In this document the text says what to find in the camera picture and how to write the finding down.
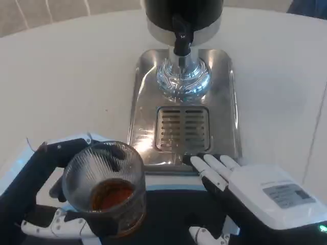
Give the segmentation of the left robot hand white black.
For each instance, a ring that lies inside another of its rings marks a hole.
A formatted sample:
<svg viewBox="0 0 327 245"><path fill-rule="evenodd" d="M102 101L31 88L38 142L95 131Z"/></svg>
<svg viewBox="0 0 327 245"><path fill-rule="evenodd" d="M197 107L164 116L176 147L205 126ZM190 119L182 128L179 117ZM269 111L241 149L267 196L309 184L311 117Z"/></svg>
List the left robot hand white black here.
<svg viewBox="0 0 327 245"><path fill-rule="evenodd" d="M44 142L36 150L24 141L1 177L1 244L20 244L27 235L100 244L102 237L118 234L118 223L109 215L38 205L36 201L56 168L66 168L75 155L99 142L106 139L89 133Z"/></svg>

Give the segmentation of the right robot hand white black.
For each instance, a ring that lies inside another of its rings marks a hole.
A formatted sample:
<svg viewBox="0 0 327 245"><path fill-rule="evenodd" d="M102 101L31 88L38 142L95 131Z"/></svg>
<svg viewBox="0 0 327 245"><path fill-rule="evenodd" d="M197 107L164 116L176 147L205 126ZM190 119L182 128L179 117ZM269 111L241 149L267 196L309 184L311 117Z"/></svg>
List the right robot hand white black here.
<svg viewBox="0 0 327 245"><path fill-rule="evenodd" d="M326 205L277 165L185 155L248 244L326 244Z"/></svg>

